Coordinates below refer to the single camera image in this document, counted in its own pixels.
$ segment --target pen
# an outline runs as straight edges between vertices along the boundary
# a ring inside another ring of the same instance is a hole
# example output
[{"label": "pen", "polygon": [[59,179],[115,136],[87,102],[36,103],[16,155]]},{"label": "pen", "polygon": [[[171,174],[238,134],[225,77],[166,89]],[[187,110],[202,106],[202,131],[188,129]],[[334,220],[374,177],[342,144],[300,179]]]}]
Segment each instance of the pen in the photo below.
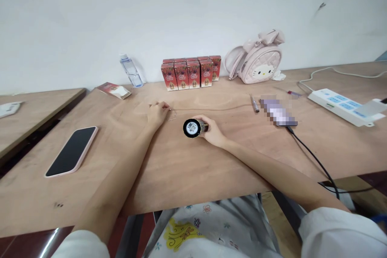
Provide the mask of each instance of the pen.
[{"label": "pen", "polygon": [[253,107],[254,107],[255,113],[258,113],[259,112],[259,108],[258,108],[257,102],[254,100],[252,94],[250,94],[250,98],[251,98],[251,101],[253,102]]},{"label": "pen", "polygon": [[280,89],[280,90],[283,90],[283,91],[287,92],[287,93],[290,94],[290,95],[297,96],[297,97],[299,97],[299,98],[302,97],[302,95],[299,94],[299,93],[296,93],[296,92],[293,92],[293,91],[287,91],[287,90],[285,90],[285,89],[281,89],[281,88],[278,88],[278,87],[275,87],[275,88]]}]

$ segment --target plastic bottle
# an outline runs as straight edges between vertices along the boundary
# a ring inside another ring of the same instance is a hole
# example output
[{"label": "plastic bottle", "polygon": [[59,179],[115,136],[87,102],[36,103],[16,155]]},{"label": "plastic bottle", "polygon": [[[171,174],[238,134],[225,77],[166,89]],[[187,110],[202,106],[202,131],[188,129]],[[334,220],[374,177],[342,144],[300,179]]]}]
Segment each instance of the plastic bottle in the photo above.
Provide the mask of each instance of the plastic bottle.
[{"label": "plastic bottle", "polygon": [[126,54],[120,54],[120,58],[120,63],[122,64],[122,67],[128,75],[132,85],[134,87],[142,87],[144,83],[142,82],[132,59],[128,58]]}]

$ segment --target hello kitty face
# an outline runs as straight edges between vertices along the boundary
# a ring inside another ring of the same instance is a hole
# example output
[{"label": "hello kitty face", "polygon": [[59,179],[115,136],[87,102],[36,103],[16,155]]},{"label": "hello kitty face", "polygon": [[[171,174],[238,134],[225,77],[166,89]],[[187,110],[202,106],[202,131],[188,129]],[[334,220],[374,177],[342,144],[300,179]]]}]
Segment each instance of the hello kitty face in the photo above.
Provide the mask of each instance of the hello kitty face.
[{"label": "hello kitty face", "polygon": [[272,65],[260,65],[253,70],[252,76],[255,79],[265,79],[275,72],[275,67]]}]

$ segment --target stack of boxes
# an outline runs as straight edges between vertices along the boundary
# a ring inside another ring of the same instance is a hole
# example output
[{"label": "stack of boxes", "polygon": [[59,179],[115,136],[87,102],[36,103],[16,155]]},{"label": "stack of boxes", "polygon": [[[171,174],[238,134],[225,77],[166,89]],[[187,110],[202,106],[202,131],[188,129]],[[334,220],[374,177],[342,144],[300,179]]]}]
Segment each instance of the stack of boxes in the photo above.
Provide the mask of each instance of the stack of boxes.
[{"label": "stack of boxes", "polygon": [[220,56],[164,59],[161,71],[168,91],[211,87],[219,80]]}]

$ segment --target smartphone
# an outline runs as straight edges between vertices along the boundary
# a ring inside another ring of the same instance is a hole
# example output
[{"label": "smartphone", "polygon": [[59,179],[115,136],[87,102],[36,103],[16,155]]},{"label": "smartphone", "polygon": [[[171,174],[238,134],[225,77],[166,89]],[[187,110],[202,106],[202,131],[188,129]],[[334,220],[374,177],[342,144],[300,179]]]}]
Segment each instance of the smartphone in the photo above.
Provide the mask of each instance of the smartphone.
[{"label": "smartphone", "polygon": [[77,171],[97,131],[96,126],[74,131],[44,176],[55,177]]},{"label": "smartphone", "polygon": [[298,122],[289,112],[286,111],[280,102],[276,99],[261,99],[261,106],[265,113],[278,127],[297,126]]}]

